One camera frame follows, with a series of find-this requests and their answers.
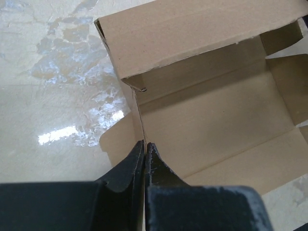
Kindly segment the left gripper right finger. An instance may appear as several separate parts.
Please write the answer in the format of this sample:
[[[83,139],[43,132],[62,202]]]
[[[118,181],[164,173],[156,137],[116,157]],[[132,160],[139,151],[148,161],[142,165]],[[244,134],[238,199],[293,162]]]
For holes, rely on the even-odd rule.
[[[260,195],[246,186],[191,186],[161,158],[154,143],[145,160],[148,231],[271,231]]]

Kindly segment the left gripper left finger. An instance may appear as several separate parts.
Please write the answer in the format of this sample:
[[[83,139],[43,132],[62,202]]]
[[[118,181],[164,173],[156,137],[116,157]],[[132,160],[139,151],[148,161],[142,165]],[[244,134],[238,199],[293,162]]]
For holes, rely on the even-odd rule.
[[[140,231],[144,142],[94,181],[3,183],[3,231]]]

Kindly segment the brown cardboard box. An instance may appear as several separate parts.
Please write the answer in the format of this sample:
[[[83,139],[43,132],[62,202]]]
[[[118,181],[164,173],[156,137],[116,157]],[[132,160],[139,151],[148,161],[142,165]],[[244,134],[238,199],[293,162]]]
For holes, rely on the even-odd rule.
[[[131,109],[100,138],[139,140],[191,185],[267,193],[308,172],[305,0],[156,0],[95,21]]]

